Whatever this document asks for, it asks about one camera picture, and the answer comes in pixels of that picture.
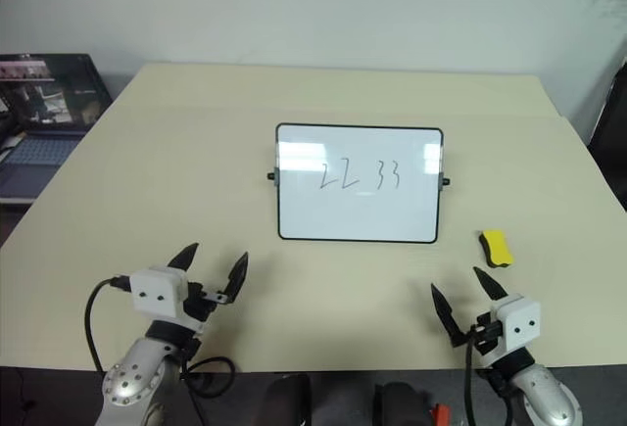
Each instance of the laptop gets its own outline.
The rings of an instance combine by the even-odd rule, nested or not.
[[[33,202],[112,100],[86,54],[0,55],[0,99],[24,138],[0,162],[0,203]]]

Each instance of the red object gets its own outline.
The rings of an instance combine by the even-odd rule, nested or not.
[[[450,426],[451,409],[445,404],[436,404],[435,408],[431,410],[431,415],[435,419],[435,426]]]

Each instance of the black whiteboard frame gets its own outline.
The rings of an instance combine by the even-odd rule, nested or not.
[[[352,240],[347,238],[294,238],[284,237],[281,235],[281,169],[278,163],[278,129],[282,125],[297,125],[297,126],[318,126],[318,127],[351,127],[357,129],[411,129],[411,130],[437,130],[440,132],[440,149],[442,150],[442,163],[444,162],[444,131],[440,127],[411,127],[411,126],[398,126],[398,125],[354,125],[354,124],[325,124],[315,122],[280,122],[274,129],[274,159],[275,159],[275,178],[274,186],[276,187],[276,230],[278,236],[282,240],[300,240],[310,242],[364,242],[364,243],[407,243],[411,245],[422,244],[430,245],[438,240],[438,234],[440,231],[440,193],[442,192],[442,179],[444,176],[443,166],[440,168],[439,183],[438,183],[438,202],[436,205],[435,216],[435,236],[431,241],[412,241],[412,240]]]

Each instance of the laptop keyboard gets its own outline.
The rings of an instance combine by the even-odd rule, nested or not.
[[[15,165],[60,166],[70,155],[79,140],[55,140],[26,138],[4,161]]]

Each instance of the whiteboard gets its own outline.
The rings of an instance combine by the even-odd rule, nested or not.
[[[433,243],[443,146],[438,128],[281,123],[279,236]]]

